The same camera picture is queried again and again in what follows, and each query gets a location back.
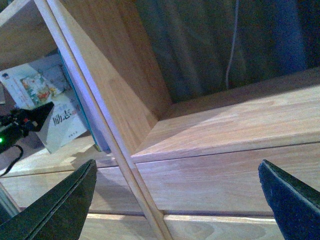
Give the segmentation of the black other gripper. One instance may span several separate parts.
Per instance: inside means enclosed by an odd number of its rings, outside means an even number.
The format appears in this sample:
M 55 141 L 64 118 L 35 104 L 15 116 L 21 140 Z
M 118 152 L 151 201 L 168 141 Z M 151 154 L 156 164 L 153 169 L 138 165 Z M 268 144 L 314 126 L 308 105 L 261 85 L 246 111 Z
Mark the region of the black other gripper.
M 0 117 L 0 152 L 11 148 L 18 140 L 29 135 L 29 132 L 39 132 L 54 108 L 54 103 L 48 102 L 33 109 L 15 109 L 10 114 Z

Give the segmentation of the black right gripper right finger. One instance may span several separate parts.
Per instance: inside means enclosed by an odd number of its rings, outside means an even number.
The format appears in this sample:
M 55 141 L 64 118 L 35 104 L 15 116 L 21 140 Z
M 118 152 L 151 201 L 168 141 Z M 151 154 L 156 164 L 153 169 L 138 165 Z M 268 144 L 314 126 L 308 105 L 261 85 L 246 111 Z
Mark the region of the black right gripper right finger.
M 286 240 L 320 238 L 320 192 L 264 159 L 258 176 L 267 204 Z

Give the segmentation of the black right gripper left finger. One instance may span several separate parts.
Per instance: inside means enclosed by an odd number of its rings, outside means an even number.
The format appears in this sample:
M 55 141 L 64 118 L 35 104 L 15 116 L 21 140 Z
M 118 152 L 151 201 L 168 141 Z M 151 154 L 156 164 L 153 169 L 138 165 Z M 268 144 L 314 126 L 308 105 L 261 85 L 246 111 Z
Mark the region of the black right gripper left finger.
M 97 164 L 88 160 L 0 226 L 2 240 L 78 240 L 91 206 Z

